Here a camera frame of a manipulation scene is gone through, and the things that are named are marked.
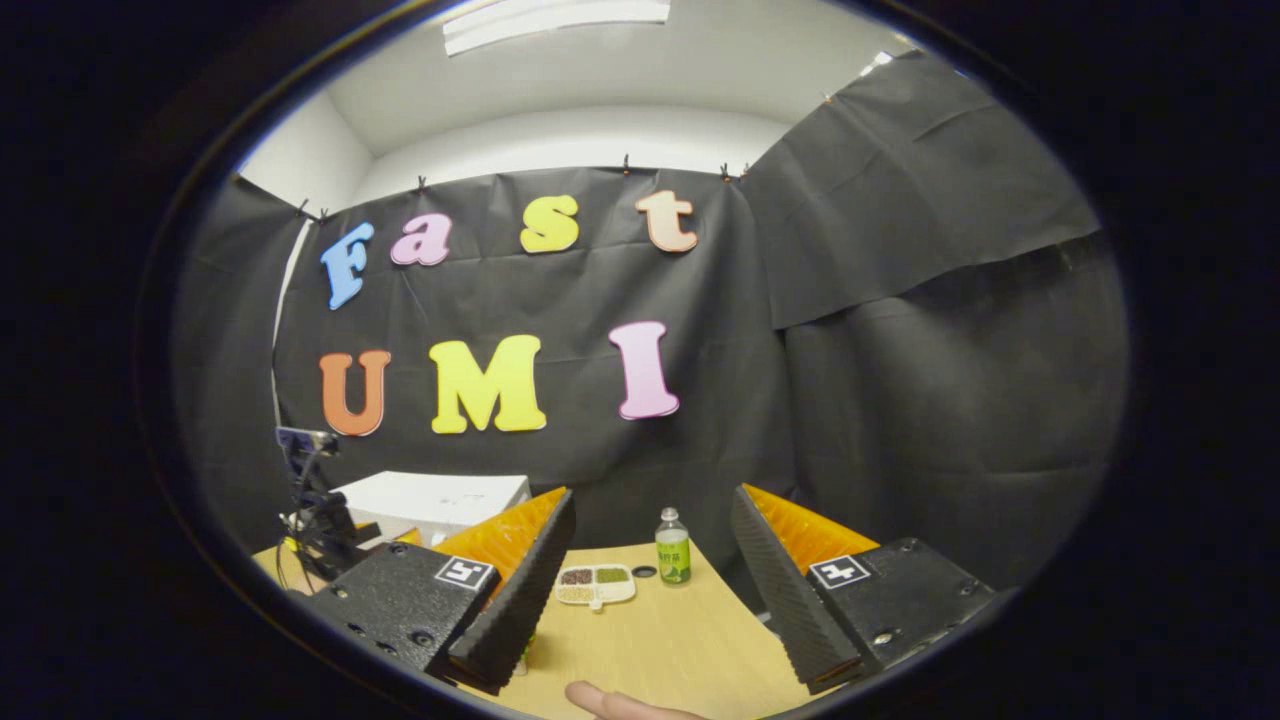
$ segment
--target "plastic bottle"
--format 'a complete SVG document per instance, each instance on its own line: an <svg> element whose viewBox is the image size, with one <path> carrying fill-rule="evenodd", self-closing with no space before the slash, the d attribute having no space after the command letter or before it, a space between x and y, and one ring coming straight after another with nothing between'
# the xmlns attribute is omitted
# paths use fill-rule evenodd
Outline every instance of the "plastic bottle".
<svg viewBox="0 0 1280 720"><path fill-rule="evenodd" d="M680 520L675 507L664 507L662 524L654 533L658 541L658 577L667 585L684 585L689 582L689 528Z"/></svg>

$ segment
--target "cardboard box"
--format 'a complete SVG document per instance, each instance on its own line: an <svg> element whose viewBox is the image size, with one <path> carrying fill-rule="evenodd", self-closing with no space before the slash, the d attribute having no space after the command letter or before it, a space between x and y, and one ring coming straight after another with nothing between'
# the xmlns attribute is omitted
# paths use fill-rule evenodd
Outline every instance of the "cardboard box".
<svg viewBox="0 0 1280 720"><path fill-rule="evenodd" d="M390 542L413 528L422 544L488 520L527 501L527 475L426 475L385 470L337 488L357 525L378 523L381 534L361 547Z"/></svg>

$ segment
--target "hand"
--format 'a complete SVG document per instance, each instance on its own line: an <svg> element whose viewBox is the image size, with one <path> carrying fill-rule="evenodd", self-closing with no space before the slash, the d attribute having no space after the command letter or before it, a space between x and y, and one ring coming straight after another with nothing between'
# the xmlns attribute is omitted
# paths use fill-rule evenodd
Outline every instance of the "hand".
<svg viewBox="0 0 1280 720"><path fill-rule="evenodd" d="M654 707L622 693L607 693L585 680L564 685L564 697L596 720L707 720L669 707Z"/></svg>

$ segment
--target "blue letter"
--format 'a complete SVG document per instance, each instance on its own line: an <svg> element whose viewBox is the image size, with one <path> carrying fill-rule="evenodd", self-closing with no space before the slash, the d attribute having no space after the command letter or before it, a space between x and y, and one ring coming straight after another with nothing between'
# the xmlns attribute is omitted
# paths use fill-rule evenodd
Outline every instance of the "blue letter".
<svg viewBox="0 0 1280 720"><path fill-rule="evenodd" d="M361 224L347 233L347 237L333 243L333 247L324 251L320 263L329 270L329 287L333 292L329 297L329 309L337 310L343 302L351 300L360 292L365 281L356 277L352 270L364 270L367 256L362 240L374 237L374 225Z"/></svg>

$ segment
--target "wooden table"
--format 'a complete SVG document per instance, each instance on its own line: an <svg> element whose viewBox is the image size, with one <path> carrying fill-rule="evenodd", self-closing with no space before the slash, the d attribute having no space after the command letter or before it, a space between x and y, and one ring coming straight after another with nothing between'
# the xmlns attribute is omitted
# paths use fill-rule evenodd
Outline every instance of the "wooden table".
<svg viewBox="0 0 1280 720"><path fill-rule="evenodd" d="M538 624L529 674L513 676L499 697L462 689L507 707L554 720L590 720L564 700L564 685L588 680L604 691L678 707L714 720L754 719L804 705L814 696L796 682L782 643L692 550L692 579L666 587L636 578L636 596L600 612L556 598ZM657 566L654 544L571 550L564 566L620 562ZM275 551L255 556L275 577ZM308 592L302 568L282 553L285 579ZM324 583L312 577L320 589Z"/></svg>

